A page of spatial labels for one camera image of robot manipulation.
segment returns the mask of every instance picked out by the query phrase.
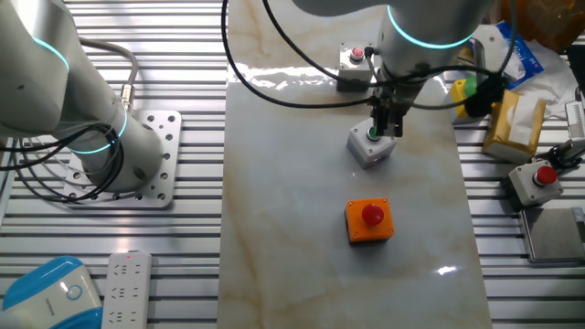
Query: electrical outlet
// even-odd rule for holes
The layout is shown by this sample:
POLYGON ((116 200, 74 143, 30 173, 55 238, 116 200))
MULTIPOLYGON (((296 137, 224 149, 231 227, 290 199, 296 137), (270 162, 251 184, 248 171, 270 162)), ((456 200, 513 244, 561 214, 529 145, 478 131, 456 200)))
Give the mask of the electrical outlet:
POLYGON ((151 263, 147 252, 110 256, 101 329, 146 328, 151 263))

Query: red button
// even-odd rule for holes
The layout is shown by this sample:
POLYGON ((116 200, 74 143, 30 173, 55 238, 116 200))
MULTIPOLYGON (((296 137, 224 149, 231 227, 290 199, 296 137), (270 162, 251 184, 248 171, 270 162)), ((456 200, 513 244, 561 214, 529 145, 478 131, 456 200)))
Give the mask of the red button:
POLYGON ((362 218, 369 225, 375 226, 384 220, 384 209, 376 204, 369 204, 362 210, 362 218))
POLYGON ((354 49, 351 51, 351 53, 352 53, 352 54, 353 54, 355 57, 357 57, 357 58, 360 58, 360 57, 364 56, 364 49, 362 49, 362 48, 354 48, 354 49))
POLYGON ((547 165, 540 167, 537 171, 536 179, 540 184, 543 185, 553 184, 557 181, 557 178, 558 178, 557 172, 555 171, 555 169, 547 165))
POLYGON ((353 48, 351 50, 351 59, 355 61, 360 61, 364 58, 364 49, 362 48, 353 48))

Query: robotic arm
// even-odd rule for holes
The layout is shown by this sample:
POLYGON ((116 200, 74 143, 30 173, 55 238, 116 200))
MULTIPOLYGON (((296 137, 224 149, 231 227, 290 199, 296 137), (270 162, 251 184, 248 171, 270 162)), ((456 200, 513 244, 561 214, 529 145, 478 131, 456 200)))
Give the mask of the robotic arm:
MULTIPOLYGON (((373 5, 388 5, 378 33, 382 58, 378 78, 395 79, 420 70, 449 65, 471 38, 494 0, 293 0, 309 14, 339 16, 373 5)), ((372 116, 378 136, 402 135, 402 117, 426 79, 380 87, 382 100, 372 116)))
MULTIPOLYGON (((0 0, 0 136, 51 134, 58 140, 76 125, 104 122, 119 136, 123 166, 106 191, 132 192, 158 171, 163 146, 136 121, 83 51, 73 16, 60 0, 0 0)), ((68 147, 96 186, 109 179, 112 153, 100 133, 68 147)))

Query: blue led ring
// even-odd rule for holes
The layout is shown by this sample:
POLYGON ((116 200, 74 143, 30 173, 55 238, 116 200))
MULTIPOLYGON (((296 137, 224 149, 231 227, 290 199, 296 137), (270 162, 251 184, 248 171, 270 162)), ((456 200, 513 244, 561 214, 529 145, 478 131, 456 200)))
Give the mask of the blue led ring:
MULTIPOLYGON (((122 129, 120 130, 120 133, 118 133, 118 139, 122 138, 122 134, 124 133, 124 130, 126 130, 126 123, 128 123, 128 112, 127 111, 124 111, 124 114, 125 114, 124 115, 124 125, 122 126, 122 129)), ((103 147, 100 147, 99 149, 93 150, 93 151, 75 151, 75 150, 71 150, 70 148, 69 149, 73 153, 76 153, 76 154, 95 154, 97 152, 101 152, 101 151, 107 149, 111 145, 113 145, 113 142, 110 142, 108 144, 105 144, 103 147)))
POLYGON ((390 18, 390 22, 392 22, 392 25, 394 26, 394 28, 396 28, 396 30, 400 33, 401 36, 403 36, 405 39, 412 42, 413 44, 415 44, 417 46, 421 46, 423 48, 429 48, 429 49, 454 48, 454 47, 460 46, 460 45, 464 44, 465 42, 469 41, 469 39, 473 36, 473 33, 472 33, 469 37, 466 37, 463 40, 453 42, 451 44, 443 44, 443 45, 423 42, 423 41, 420 41, 414 37, 409 36, 408 33, 404 32, 404 30, 399 27, 398 23, 396 23, 396 20, 394 20, 394 17, 392 16, 392 13, 390 12, 390 6, 388 6, 388 17, 390 18))
POLYGON ((47 42, 45 42, 37 37, 33 37, 33 40, 35 40, 35 42, 37 42, 37 44, 39 44, 40 46, 47 48, 53 54, 57 55, 57 57, 60 58, 63 61, 63 63, 65 63, 65 66, 67 67, 67 72, 69 73, 69 63, 67 62, 65 57, 58 50, 56 50, 53 46, 49 45, 47 42))

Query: marble tabletop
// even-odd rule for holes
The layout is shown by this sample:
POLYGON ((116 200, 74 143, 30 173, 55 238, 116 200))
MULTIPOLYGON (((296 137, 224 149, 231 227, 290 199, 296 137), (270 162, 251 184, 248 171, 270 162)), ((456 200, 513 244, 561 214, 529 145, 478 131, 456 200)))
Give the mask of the marble tabletop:
MULTIPOLYGON (((332 18, 271 0, 291 38, 334 68, 339 43, 376 41, 385 8, 332 18)), ((339 95, 280 40, 261 1, 232 0, 229 42, 246 79, 284 101, 339 95)), ((439 103, 440 79, 418 102, 439 103)), ((299 110, 229 79, 218 328, 491 328, 473 225, 446 111, 411 110, 392 156, 363 170, 346 149, 366 105, 299 110), (387 197, 388 242, 347 243, 351 199, 387 197)))

